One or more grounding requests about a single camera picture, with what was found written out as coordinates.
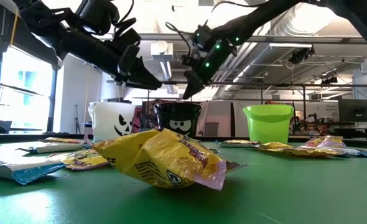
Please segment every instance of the white panel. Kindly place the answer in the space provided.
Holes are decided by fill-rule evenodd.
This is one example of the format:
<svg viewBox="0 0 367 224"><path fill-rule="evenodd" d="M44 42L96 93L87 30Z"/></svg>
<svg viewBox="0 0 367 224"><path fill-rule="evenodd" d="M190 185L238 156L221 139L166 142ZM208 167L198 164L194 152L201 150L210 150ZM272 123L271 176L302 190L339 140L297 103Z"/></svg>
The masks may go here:
<svg viewBox="0 0 367 224"><path fill-rule="evenodd" d="M94 70L89 65L84 64L80 60L67 55L65 65L63 66L63 82L62 84L62 102L60 110L59 122L60 131L75 133L75 106L78 105L78 122L83 123L91 121L88 113L88 105L92 101L100 99L100 72Z"/></svg>

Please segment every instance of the jack-o'-lantern face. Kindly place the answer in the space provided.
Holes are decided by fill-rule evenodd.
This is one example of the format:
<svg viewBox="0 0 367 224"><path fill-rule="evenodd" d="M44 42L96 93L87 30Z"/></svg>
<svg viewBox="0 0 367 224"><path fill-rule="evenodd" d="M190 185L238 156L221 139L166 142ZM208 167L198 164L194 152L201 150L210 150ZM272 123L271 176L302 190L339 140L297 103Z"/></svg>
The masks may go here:
<svg viewBox="0 0 367 224"><path fill-rule="evenodd" d="M192 121L186 120L186 121L176 121L176 120L170 120L170 130L175 131L176 133L188 135L190 132L190 128L192 127Z"/></svg>
<svg viewBox="0 0 367 224"><path fill-rule="evenodd" d="M121 116L121 114L120 114L119 115L119 122L114 125L114 130L120 136L126 136L128 134L131 134L132 119L130 119L130 120L124 119L124 117Z"/></svg>

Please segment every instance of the monitor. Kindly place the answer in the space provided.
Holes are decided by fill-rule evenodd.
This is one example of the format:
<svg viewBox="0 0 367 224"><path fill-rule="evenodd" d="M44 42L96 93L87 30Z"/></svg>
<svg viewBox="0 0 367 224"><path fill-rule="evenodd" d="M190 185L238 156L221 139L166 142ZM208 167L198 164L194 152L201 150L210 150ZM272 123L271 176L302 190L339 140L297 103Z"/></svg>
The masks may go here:
<svg viewBox="0 0 367 224"><path fill-rule="evenodd" d="M367 100L338 100L340 122L367 122Z"/></svg>

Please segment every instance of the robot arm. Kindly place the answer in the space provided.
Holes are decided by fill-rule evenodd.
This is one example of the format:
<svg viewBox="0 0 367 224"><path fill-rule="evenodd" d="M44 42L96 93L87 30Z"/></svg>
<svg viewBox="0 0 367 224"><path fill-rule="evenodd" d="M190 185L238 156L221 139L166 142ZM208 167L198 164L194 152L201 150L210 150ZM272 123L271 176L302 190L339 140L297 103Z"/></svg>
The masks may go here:
<svg viewBox="0 0 367 224"><path fill-rule="evenodd" d="M191 40L199 50L208 54L206 57L183 58L183 64L192 68L184 73L188 87L183 98L190 98L210 84L229 54L235 55L236 46L248 40L258 27L300 2L330 8L336 15L348 19L367 41L367 0L269 0L252 13L212 30L207 26L198 27Z"/></svg>
<svg viewBox="0 0 367 224"><path fill-rule="evenodd" d="M117 8L110 0L84 0L76 13L69 8L49 9L41 0L13 0L29 30L43 43L55 49L63 60L70 53L112 75L119 85L155 90L161 87L137 58L141 37L129 26L135 19L118 22ZM204 89L229 54L236 55L236 46L249 39L258 27L274 19L296 4L304 2L328 7L338 16L348 19L367 41L367 0L269 0L252 13L233 19L215 29L199 26L191 36L200 54L183 58L188 87L184 99ZM66 21L66 28L61 22ZM93 37L104 35L110 24L118 28L112 41Z"/></svg>
<svg viewBox="0 0 367 224"><path fill-rule="evenodd" d="M119 12L110 0L84 0L76 13L69 8L49 9L41 0L13 0L29 30L63 60L66 54L109 73L118 85L156 90L158 81L137 58L141 37L134 29L123 31L136 20L119 21ZM105 35L111 24L119 28L112 41L92 35Z"/></svg>

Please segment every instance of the wall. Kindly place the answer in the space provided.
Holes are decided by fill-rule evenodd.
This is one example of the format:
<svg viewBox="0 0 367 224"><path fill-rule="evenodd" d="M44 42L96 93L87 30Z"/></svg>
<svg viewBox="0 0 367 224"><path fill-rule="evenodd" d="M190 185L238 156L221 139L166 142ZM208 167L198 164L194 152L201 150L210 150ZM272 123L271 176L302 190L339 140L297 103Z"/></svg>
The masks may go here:
<svg viewBox="0 0 367 224"><path fill-rule="evenodd" d="M107 81L109 80L113 80L111 76L105 72L102 72L100 100L124 98L125 90L121 86L117 86L115 83L108 83Z"/></svg>
<svg viewBox="0 0 367 224"><path fill-rule="evenodd" d="M90 102L100 100L101 73L71 55L58 71L53 131L76 133L75 105L78 122L91 121Z"/></svg>

